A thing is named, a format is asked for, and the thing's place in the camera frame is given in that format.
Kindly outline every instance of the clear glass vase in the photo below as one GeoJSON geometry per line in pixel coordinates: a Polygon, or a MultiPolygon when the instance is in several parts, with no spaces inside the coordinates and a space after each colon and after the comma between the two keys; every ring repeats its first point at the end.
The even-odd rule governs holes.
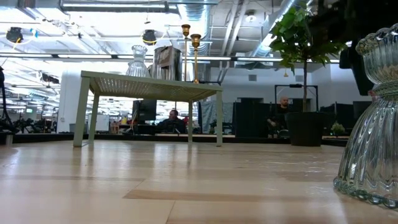
{"type": "Polygon", "coordinates": [[[150,78],[150,73],[145,66],[145,54],[147,53],[147,48],[141,45],[134,45],[131,47],[134,60],[129,62],[129,68],[126,75],[134,77],[144,77],[150,78]]]}
{"type": "Polygon", "coordinates": [[[398,24],[369,34],[356,50],[379,98],[355,124],[333,184],[360,200],[398,208],[398,24]]]}

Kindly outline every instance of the bald man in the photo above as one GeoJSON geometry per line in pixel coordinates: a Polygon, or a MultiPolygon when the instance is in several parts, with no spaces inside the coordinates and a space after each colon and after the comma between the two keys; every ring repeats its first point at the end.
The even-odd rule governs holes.
{"type": "Polygon", "coordinates": [[[269,134],[268,137],[277,137],[278,131],[287,129],[285,114],[289,112],[289,99],[286,96],[282,96],[279,99],[276,111],[273,110],[267,119],[269,134]]]}

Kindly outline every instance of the wooden floor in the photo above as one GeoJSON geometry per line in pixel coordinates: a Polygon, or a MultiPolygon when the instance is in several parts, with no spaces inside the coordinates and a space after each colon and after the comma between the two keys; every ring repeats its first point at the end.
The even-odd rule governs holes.
{"type": "Polygon", "coordinates": [[[397,223],[336,193],[343,148],[96,141],[0,148],[0,223],[397,223]]]}

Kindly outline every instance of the person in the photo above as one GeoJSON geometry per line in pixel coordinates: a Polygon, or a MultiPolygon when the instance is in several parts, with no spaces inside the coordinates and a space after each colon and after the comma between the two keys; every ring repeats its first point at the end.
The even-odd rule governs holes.
{"type": "Polygon", "coordinates": [[[180,134],[186,132],[185,123],[183,120],[178,118],[177,110],[171,110],[169,113],[169,118],[160,122],[158,124],[158,127],[159,129],[161,129],[161,131],[167,133],[177,133],[176,130],[178,130],[178,133],[180,134]]]}
{"type": "Polygon", "coordinates": [[[279,104],[276,110],[272,110],[270,116],[267,119],[269,127],[269,138],[277,138],[278,132],[283,129],[287,129],[285,114],[289,112],[289,99],[286,96],[282,96],[279,99],[279,104]]]}

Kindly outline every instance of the table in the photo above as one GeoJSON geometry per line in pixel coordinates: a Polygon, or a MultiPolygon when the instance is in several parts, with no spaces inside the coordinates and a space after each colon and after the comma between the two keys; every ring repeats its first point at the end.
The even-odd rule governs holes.
{"type": "MultiPolygon", "coordinates": [[[[221,86],[81,71],[80,96],[73,137],[73,146],[75,147],[81,147],[83,143],[88,90],[94,93],[94,104],[88,135],[89,143],[94,141],[100,96],[188,102],[189,120],[192,121],[193,102],[212,95],[216,95],[217,102],[217,146],[221,146],[223,143],[223,88],[221,86]]],[[[192,122],[189,122],[188,142],[192,142],[192,129],[192,122]]]]}

